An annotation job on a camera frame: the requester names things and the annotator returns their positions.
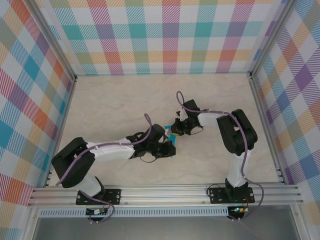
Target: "plaid wall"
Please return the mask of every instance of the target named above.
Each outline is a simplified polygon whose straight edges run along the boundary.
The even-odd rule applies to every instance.
[[[281,161],[320,236],[320,0],[300,0],[256,84]]]
[[[0,0],[0,240],[44,180],[72,82],[23,0]]]
[[[55,25],[37,2],[58,39],[62,26],[70,63],[99,75],[247,72],[280,0],[50,0]]]
[[[265,47],[265,45],[266,45],[266,43],[267,43],[267,41],[269,39],[269,36],[270,36],[272,30],[275,27],[275,24],[276,24],[277,20],[279,19],[282,11],[284,10],[284,7],[285,7],[287,1],[288,0],[281,0],[281,3],[278,6],[278,9],[276,10],[276,13],[273,16],[272,21],[271,21],[271,23],[270,23],[270,25],[268,27],[268,30],[265,32],[265,34],[263,36],[263,39],[262,39],[262,41],[261,41],[261,43],[259,45],[259,48],[258,48],[258,50],[256,51],[256,53],[254,55],[253,61],[252,61],[251,65],[249,67],[249,70],[248,70],[249,72],[251,72],[253,70],[254,66],[256,65],[257,59],[258,59],[262,49]]]

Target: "black mounting bracket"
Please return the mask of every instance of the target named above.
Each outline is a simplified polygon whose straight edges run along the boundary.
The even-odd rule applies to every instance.
[[[98,193],[93,198],[97,198],[99,200],[111,203],[113,205],[119,205],[120,199],[121,199],[121,189],[105,189],[103,194]],[[78,191],[78,194],[76,196],[76,205],[103,205],[104,203],[91,200],[87,198],[85,195],[82,194],[81,191]]]
[[[235,197],[233,201],[230,200],[224,187],[211,187],[208,194],[211,204],[253,204],[255,202],[254,192],[251,187],[248,187],[243,195]]]

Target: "beige surface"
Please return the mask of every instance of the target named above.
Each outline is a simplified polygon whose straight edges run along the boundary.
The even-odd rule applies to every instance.
[[[161,126],[175,121],[180,105],[176,92],[194,99],[201,109],[244,110],[258,134],[247,176],[260,183],[278,178],[247,76],[239,74],[121,75],[79,77],[64,128],[60,149],[73,138],[109,142],[146,131],[148,113]],[[139,158],[94,164],[89,173],[105,185],[223,183],[230,153],[218,128],[205,128],[176,138],[176,156],[147,164]],[[58,181],[53,173],[51,185]]]

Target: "small blue object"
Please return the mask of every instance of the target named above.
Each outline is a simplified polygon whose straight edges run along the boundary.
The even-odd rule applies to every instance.
[[[171,128],[171,125],[164,127],[164,129],[170,129],[170,128]],[[174,146],[175,143],[176,143],[176,136],[173,135],[173,134],[171,134],[171,135],[169,136],[169,141],[171,141],[171,142],[172,142],[172,145]]]

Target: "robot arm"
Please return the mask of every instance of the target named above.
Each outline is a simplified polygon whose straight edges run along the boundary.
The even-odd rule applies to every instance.
[[[64,188],[77,188],[88,196],[94,196],[95,199],[101,200],[104,198],[105,189],[97,177],[88,174],[94,163],[133,159],[142,157],[146,153],[152,154],[157,159],[176,154],[175,146],[172,145],[171,141],[168,141],[165,130],[158,124],[152,125],[150,131],[148,129],[146,132],[138,132],[112,143],[108,145],[108,143],[86,142],[82,137],[77,137],[65,146],[51,161],[62,186]],[[68,171],[77,156],[86,150],[87,152]]]
[[[189,110],[200,111],[195,101],[189,100],[183,103],[183,106]],[[244,164],[243,172],[246,174],[248,168],[248,158],[254,144],[258,140],[256,131],[249,122],[247,116],[241,109],[237,109],[231,113],[241,125],[248,144],[247,158]],[[175,119],[175,123],[171,126],[170,132],[177,136],[184,134],[191,135],[192,129],[199,127],[219,127],[221,137],[226,149],[232,154],[229,174],[225,180],[225,192],[230,201],[235,201],[244,195],[247,191],[248,182],[242,176],[242,164],[245,154],[245,144],[240,130],[229,115],[210,112],[190,112],[181,108],[177,112],[179,118]]]

